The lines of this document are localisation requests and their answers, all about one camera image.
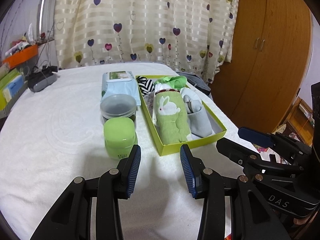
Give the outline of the grey sock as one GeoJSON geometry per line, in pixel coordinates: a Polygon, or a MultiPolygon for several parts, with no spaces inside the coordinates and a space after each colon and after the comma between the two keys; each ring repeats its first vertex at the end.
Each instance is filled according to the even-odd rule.
{"type": "Polygon", "coordinates": [[[201,138],[212,135],[210,120],[201,98],[187,87],[181,89],[181,96],[187,111],[191,133],[201,138]]]}

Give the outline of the green rabbit sock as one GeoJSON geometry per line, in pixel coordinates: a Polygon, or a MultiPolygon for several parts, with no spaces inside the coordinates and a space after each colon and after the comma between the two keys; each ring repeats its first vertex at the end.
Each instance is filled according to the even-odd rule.
{"type": "Polygon", "coordinates": [[[187,111],[179,91],[155,95],[155,114],[163,145],[192,140],[187,111]]]}

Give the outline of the wooden side furniture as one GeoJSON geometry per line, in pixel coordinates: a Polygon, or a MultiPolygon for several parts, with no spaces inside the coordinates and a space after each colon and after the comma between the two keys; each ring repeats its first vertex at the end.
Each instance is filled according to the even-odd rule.
{"type": "Polygon", "coordinates": [[[311,146],[314,132],[311,107],[303,99],[297,97],[280,125],[274,129],[273,134],[276,132],[311,146]]]}

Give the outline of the green plastic jar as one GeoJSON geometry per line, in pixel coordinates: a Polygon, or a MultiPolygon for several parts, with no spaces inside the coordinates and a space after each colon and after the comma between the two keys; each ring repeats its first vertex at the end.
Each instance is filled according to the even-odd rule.
{"type": "Polygon", "coordinates": [[[135,123],[130,118],[119,117],[104,123],[104,139],[107,154],[113,159],[127,158],[137,144],[135,123]]]}

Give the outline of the wooden wardrobe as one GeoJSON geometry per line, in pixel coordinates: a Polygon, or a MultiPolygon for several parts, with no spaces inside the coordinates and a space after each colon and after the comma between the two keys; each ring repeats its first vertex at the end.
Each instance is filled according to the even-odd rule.
{"type": "Polygon", "coordinates": [[[216,105],[238,127],[274,131],[298,94],[311,38],[303,0],[239,0],[232,59],[211,86],[216,105]]]}

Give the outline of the green-edged white box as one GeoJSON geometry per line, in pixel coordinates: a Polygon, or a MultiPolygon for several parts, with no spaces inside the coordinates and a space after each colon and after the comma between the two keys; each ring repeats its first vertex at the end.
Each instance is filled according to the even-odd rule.
{"type": "Polygon", "coordinates": [[[141,107],[160,156],[221,139],[227,129],[184,76],[137,76],[141,107]]]}

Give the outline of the folded jeans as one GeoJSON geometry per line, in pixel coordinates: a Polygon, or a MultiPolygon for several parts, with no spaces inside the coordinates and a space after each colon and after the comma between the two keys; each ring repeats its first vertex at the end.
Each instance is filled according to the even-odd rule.
{"type": "Polygon", "coordinates": [[[211,89],[210,87],[197,75],[190,74],[186,72],[176,72],[180,76],[184,76],[187,78],[187,81],[193,85],[196,89],[201,91],[203,94],[206,94],[206,96],[210,96],[211,89]]]}

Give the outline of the round grey lidded container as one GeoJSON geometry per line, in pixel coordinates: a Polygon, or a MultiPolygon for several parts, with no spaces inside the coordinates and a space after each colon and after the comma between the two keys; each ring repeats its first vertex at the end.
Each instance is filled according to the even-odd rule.
{"type": "Polygon", "coordinates": [[[136,120],[136,100],[126,94],[115,94],[104,98],[100,103],[100,111],[105,120],[112,118],[130,118],[136,120]]]}

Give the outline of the green cloth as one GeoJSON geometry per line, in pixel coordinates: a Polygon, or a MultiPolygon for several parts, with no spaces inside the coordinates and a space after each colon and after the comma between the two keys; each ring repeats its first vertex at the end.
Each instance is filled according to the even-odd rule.
{"type": "Polygon", "coordinates": [[[161,77],[160,79],[156,80],[154,82],[154,85],[158,84],[158,83],[167,83],[172,88],[174,88],[176,90],[180,90],[186,86],[187,78],[184,76],[165,76],[165,77],[161,77]]]}

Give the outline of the white rolled sock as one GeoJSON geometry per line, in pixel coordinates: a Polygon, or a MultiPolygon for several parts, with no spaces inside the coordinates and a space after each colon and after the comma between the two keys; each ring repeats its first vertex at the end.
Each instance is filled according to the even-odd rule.
{"type": "Polygon", "coordinates": [[[155,95],[162,93],[162,92],[178,92],[178,90],[172,88],[167,83],[158,83],[155,84],[155,95]]]}

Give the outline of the striped storage tray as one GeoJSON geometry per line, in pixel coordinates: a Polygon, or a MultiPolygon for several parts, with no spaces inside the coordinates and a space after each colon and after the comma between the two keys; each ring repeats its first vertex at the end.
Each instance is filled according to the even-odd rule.
{"type": "Polygon", "coordinates": [[[21,95],[27,90],[27,88],[28,88],[28,82],[25,81],[23,86],[11,98],[11,100],[7,103],[4,109],[0,111],[0,119],[6,118],[10,114],[12,107],[18,101],[21,95]]]}

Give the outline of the black white striped sock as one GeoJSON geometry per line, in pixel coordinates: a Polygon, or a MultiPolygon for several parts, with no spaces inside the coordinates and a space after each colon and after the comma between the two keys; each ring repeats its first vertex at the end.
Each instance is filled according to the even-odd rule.
{"type": "Polygon", "coordinates": [[[155,85],[151,79],[147,79],[144,76],[136,77],[138,87],[143,96],[150,94],[155,91],[155,85]]]}

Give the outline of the wet wipes pack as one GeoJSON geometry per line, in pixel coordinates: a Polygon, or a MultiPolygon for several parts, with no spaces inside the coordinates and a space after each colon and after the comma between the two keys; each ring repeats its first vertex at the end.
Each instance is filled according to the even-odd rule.
{"type": "Polygon", "coordinates": [[[131,71],[116,71],[103,74],[101,100],[116,94],[132,96],[137,106],[141,105],[138,83],[131,71]]]}

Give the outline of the grey VR headset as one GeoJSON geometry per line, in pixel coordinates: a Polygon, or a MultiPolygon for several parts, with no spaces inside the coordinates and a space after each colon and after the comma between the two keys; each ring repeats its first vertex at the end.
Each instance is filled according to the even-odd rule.
{"type": "Polygon", "coordinates": [[[58,71],[59,68],[57,66],[42,66],[41,70],[33,72],[26,77],[28,88],[34,93],[44,90],[57,80],[58,71]]]}

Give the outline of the heart pattern curtain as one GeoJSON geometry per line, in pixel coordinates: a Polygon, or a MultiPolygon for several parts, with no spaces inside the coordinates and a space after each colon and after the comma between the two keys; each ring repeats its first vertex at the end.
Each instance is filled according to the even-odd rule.
{"type": "Polygon", "coordinates": [[[63,69],[162,63],[211,83],[232,56],[239,0],[56,0],[63,69]]]}

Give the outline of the blue tissue pack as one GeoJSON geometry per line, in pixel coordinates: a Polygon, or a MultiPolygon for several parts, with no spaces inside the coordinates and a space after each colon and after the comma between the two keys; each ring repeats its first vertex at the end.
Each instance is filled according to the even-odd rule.
{"type": "Polygon", "coordinates": [[[22,75],[18,75],[13,78],[3,89],[2,94],[6,102],[9,102],[11,98],[17,93],[17,91],[23,86],[24,78],[22,75]]]}

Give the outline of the green cardboard box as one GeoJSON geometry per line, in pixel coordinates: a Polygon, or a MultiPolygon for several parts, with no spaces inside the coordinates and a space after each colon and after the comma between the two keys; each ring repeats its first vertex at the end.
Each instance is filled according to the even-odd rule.
{"type": "Polygon", "coordinates": [[[3,79],[1,79],[1,106],[0,106],[0,110],[3,110],[4,107],[7,105],[8,102],[6,102],[5,98],[3,97],[2,91],[4,89],[4,87],[16,76],[18,75],[22,75],[20,72],[18,72],[16,69],[14,69],[13,71],[9,72],[5,77],[3,77],[3,79]]]}

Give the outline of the orange tray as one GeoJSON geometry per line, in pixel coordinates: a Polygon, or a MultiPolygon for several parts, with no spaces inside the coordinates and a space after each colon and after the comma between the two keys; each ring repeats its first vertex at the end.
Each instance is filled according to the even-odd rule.
{"type": "Polygon", "coordinates": [[[2,61],[2,63],[8,63],[10,68],[14,68],[37,55],[38,46],[35,44],[19,52],[16,52],[14,55],[7,57],[2,61]]]}

